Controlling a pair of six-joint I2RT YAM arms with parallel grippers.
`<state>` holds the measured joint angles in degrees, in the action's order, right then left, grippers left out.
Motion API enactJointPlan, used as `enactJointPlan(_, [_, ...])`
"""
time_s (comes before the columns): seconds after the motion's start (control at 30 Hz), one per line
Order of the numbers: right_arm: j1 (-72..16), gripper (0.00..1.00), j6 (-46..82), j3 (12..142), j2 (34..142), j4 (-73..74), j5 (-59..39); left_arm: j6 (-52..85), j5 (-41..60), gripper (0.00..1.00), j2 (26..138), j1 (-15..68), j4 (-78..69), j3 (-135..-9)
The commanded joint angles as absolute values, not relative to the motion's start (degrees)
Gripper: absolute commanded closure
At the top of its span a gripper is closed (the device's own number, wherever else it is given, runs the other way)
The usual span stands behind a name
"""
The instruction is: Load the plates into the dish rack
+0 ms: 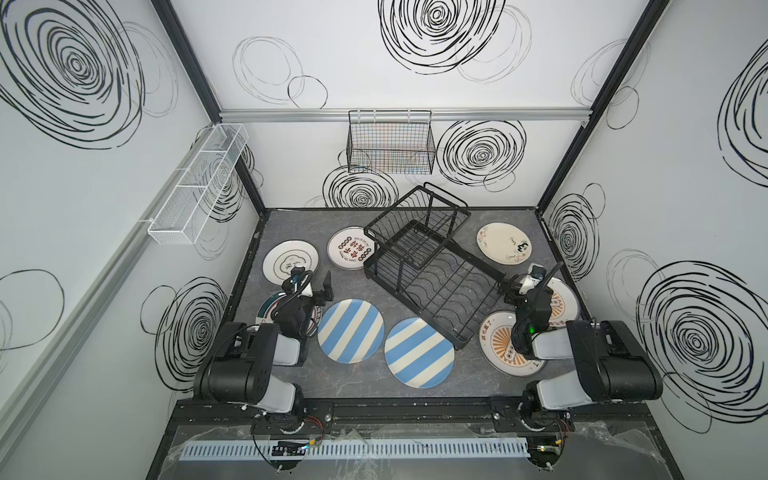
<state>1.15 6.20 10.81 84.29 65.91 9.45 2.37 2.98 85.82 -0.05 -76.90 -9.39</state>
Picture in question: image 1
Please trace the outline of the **blue striped plate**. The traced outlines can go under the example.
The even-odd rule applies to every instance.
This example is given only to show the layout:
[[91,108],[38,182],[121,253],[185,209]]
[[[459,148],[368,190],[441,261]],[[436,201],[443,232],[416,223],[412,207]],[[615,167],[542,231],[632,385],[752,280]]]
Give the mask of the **blue striped plate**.
[[453,344],[418,317],[402,320],[390,330],[384,356],[391,374],[415,389],[440,385],[455,364]]
[[356,364],[378,350],[384,333],[383,315],[373,304],[361,299],[344,299],[323,314],[317,339],[329,359]]

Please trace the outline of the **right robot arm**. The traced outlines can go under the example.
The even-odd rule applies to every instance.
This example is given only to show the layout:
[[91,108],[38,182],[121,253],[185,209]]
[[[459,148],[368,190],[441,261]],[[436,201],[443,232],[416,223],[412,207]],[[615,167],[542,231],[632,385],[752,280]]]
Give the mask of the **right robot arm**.
[[554,270],[533,265],[525,275],[502,282],[504,302],[514,307],[512,348],[528,360],[571,360],[574,369],[526,386],[519,411],[523,418],[542,412],[615,402],[657,400],[662,375],[622,321],[568,320],[550,325]]

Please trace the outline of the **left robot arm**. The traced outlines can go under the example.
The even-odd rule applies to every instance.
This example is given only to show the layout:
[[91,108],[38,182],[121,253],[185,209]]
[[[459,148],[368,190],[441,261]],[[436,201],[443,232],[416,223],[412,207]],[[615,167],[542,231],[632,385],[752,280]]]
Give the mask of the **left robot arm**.
[[309,341],[319,333],[319,309],[334,299],[332,274],[318,291],[314,272],[295,267],[284,280],[284,296],[258,323],[227,322],[193,381],[193,398],[217,404],[253,407],[269,414],[305,413],[301,387],[273,375],[275,366],[299,367]]

